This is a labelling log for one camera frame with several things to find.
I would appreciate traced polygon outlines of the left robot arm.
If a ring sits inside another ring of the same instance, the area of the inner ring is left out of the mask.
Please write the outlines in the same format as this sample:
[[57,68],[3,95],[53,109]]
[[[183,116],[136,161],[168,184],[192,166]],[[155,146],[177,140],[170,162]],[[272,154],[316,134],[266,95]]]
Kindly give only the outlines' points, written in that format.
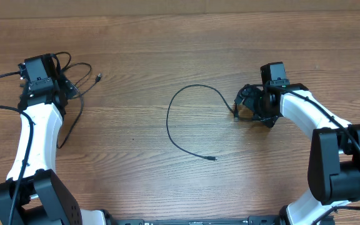
[[0,184],[2,224],[82,224],[73,195],[56,174],[56,150],[68,99],[74,86],[61,71],[55,54],[25,59],[25,80],[15,111],[21,117],[16,158]]

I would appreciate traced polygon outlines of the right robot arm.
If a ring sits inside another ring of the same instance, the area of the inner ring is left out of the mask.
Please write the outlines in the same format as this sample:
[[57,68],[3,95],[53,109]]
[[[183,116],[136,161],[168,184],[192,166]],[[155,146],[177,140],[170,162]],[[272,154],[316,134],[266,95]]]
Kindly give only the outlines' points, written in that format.
[[360,124],[336,116],[301,83],[292,84],[282,62],[261,66],[261,84],[246,84],[234,100],[252,121],[272,128],[288,118],[311,140],[308,190],[279,215],[251,216],[259,224],[334,224],[331,213],[360,211]]

